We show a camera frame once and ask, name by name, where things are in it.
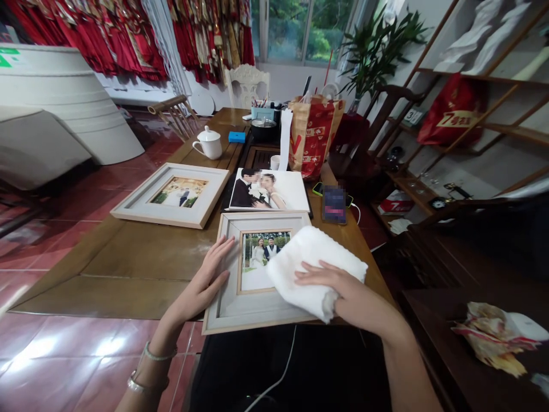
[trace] phone screen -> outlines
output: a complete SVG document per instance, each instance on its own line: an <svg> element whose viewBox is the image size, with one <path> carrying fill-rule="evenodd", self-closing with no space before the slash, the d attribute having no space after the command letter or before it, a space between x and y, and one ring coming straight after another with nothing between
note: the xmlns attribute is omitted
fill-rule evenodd
<svg viewBox="0 0 549 412"><path fill-rule="evenodd" d="M324 186L323 193L323 220L330 223L346 224L345 190L339 186Z"/></svg>

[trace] silver bracelet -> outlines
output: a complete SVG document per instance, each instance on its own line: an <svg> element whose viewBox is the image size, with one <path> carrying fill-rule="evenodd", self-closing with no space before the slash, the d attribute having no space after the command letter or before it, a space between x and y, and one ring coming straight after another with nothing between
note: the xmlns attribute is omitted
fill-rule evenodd
<svg viewBox="0 0 549 412"><path fill-rule="evenodd" d="M166 390L166 388L170 384L170 378L166 378L166 382L164 383L163 386L154 386L154 387L141 386L139 383L133 380L133 377L135 376L136 372L137 372L137 369L135 369L130 375L130 377L128 378L128 388L133 392L142 393L142 394L162 393Z"/></svg>
<svg viewBox="0 0 549 412"><path fill-rule="evenodd" d="M152 359L153 361L158 361L158 362L166 361L168 359L172 359L173 357L175 357L177 355L177 346L176 346L176 348L173 350L171 355L168 355L168 356L154 356L151 352L149 352L149 343L150 342L146 343L143 353L145 354L145 356L147 356L147 358Z"/></svg>

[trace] potted plant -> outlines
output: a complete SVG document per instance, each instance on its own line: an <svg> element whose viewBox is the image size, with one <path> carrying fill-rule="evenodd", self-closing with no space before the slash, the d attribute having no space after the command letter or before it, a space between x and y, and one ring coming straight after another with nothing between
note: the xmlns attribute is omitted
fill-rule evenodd
<svg viewBox="0 0 549 412"><path fill-rule="evenodd" d="M348 60L353 65L342 75L351 73L349 82L342 92L355 90L355 100L348 114L354 115L362 97L374 95L378 84L386 85L387 78L395 75L397 63L410 63L404 58L403 50L410 44L425 44L422 34L427 30L419 22L419 13L410 13L400 22L396 17L385 18L385 7L376 18L371 19L361 29L355 26L353 35L345 33L346 41L341 47L348 47L343 56L351 54Z"/></svg>

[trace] wedding photo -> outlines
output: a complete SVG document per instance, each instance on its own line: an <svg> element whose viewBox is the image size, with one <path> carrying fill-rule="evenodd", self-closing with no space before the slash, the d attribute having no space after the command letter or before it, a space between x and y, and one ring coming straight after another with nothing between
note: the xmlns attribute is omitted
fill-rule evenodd
<svg viewBox="0 0 549 412"><path fill-rule="evenodd" d="M290 232L243 233L239 291L273 288L265 267L290 241Z"/></svg>
<svg viewBox="0 0 549 412"><path fill-rule="evenodd" d="M238 169L229 209L309 211L299 172Z"/></svg>
<svg viewBox="0 0 549 412"><path fill-rule="evenodd" d="M149 203L191 208L207 184L207 180L174 177L153 196Z"/></svg>

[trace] white mug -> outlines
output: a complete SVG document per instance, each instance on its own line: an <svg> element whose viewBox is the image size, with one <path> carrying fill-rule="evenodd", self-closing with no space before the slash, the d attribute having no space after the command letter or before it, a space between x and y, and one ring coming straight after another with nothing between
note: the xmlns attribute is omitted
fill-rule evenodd
<svg viewBox="0 0 549 412"><path fill-rule="evenodd" d="M271 170L278 170L280 166L280 155L276 154L274 156L271 156L270 158L270 169Z"/></svg>
<svg viewBox="0 0 549 412"><path fill-rule="evenodd" d="M203 132L200 132L197 136L199 141L193 142L193 148L198 152L202 153L209 159L215 160L219 159L223 154L223 149L221 147L221 135L213 130L210 130L208 126L204 128Z"/></svg>

